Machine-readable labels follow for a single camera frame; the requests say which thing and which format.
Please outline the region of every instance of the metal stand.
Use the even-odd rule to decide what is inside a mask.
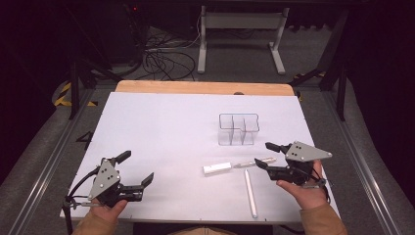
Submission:
[[[276,39],[269,43],[278,74],[285,74],[285,69],[278,53],[278,46],[287,21],[289,8],[282,13],[213,13],[207,12],[206,6],[201,11],[201,47],[199,50],[198,73],[204,73],[207,57],[207,28],[268,28],[278,29]]]
[[[80,79],[83,86],[86,89],[94,89],[97,84],[93,77],[92,70],[99,72],[100,74],[116,81],[122,81],[122,77],[119,77],[112,72],[102,69],[95,63],[92,63],[85,59],[78,59],[70,66],[70,82],[71,82],[71,111],[69,119],[73,119],[76,113],[79,111],[79,82]]]
[[[321,80],[319,86],[322,91],[329,91],[333,88],[337,79],[339,81],[339,93],[337,99],[337,111],[341,120],[345,120],[344,117],[344,106],[345,106],[345,94],[346,94],[346,72],[345,64],[346,58],[340,57],[338,46],[340,40],[342,39],[342,33],[345,28],[347,21],[348,10],[345,9],[342,11],[339,19],[336,22],[336,25],[333,29],[332,35],[330,36],[329,41],[327,42],[326,48],[324,49],[323,55],[318,62],[317,68],[312,70],[305,75],[299,75],[299,78],[294,79],[289,82],[291,86],[297,86],[303,82],[313,78],[315,75],[319,74],[322,71],[326,71],[323,79]]]

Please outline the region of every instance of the metal frame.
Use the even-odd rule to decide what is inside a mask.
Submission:
[[[289,10],[289,8],[284,8],[282,13],[212,13],[207,12],[206,6],[202,6],[198,73],[204,73],[206,69],[207,28],[268,28],[278,29],[275,40],[269,42],[269,49],[278,74],[285,74],[278,46],[281,42]]]

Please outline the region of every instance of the white table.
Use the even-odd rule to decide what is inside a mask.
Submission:
[[[259,133],[254,145],[219,146],[220,114],[254,113]],[[137,185],[154,172],[142,202],[129,203],[120,215],[128,221],[288,224],[300,222],[294,198],[275,185],[263,169],[249,167],[258,218],[253,218],[244,170],[233,168],[205,176],[203,166],[243,163],[282,154],[265,142],[287,145],[295,140],[313,145],[300,103],[295,96],[235,96],[206,94],[111,94],[72,186],[98,165],[131,150],[115,169],[121,183]],[[92,179],[76,195],[88,195]],[[332,207],[336,201],[329,188]],[[73,219],[89,208],[72,211]]]

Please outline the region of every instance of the sleeve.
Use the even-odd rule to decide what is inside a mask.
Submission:
[[[345,225],[329,204],[300,211],[307,235],[346,235]]]
[[[76,226],[72,235],[113,235],[116,224],[109,223],[89,212]]]

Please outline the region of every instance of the clear plastic container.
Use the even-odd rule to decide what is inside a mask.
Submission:
[[[219,145],[253,145],[258,132],[257,114],[219,115]]]

